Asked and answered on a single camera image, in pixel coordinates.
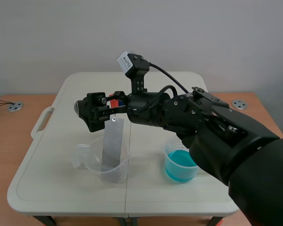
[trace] screw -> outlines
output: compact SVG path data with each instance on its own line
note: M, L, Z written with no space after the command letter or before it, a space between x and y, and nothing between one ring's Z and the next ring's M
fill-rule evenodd
M101 99L101 102L102 102L102 104L106 104L107 103L107 99L105 98L105 97L103 97L102 99Z
M232 132L237 132L237 131L238 131L238 129L235 128L235 127L233 127L233 126L228 126L228 129L229 129L230 131L232 131Z

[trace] metal grommet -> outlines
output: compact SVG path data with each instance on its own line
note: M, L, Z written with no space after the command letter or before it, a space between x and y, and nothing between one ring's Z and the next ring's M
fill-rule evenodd
M247 103L245 103L243 100L233 100L232 105L234 108L237 108L239 110L244 110L247 108Z
M16 112L19 111L24 106L23 102L15 102L13 105L8 105L9 112Z

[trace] wooden desk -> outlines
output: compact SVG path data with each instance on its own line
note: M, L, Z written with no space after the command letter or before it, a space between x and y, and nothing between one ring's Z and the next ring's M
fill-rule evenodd
M263 123L278 136L283 137L282 132L254 93L217 93L215 95L229 104L233 99L246 101L249 107L242 112ZM8 186L32 142L30 132L41 112L51 105L54 98L55 95L13 95L1 98L6 101L23 101L24 107L13 113L7 111L7 105L0 107L0 226L41 225L36 219L22 216L12 210L7 203L6 195ZM58 226L119 225L118 220L113 218L57 217L55 220ZM139 219L139 225L204 226L208 221L207 217L151 217ZM243 214L238 212L223 220L222 226L231 225L249 226L250 224Z

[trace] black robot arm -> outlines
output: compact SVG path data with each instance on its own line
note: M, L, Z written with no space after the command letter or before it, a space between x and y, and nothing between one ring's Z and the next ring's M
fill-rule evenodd
M118 62L131 80L132 93L89 93L77 101L75 111L90 132L104 129L104 122L116 113L126 113L132 123L175 132L197 165L229 186L229 195L252 225L283 225L283 139L201 88L188 93L180 85L183 95L173 86L147 92L143 77L153 64L140 55L124 52ZM124 105L110 108L111 99Z

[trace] clear plastic cup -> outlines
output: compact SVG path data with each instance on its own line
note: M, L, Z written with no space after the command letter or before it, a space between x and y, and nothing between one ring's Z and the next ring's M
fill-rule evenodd
M78 168L83 164L103 181L115 184L122 183L127 178L130 153L122 144L119 165L111 167L102 164L103 139L104 137L97 138L90 145L78 145L71 157L72 165Z
M180 139L173 139L163 145L165 152L165 169L170 178L178 182L192 180L199 167L190 157L189 150Z

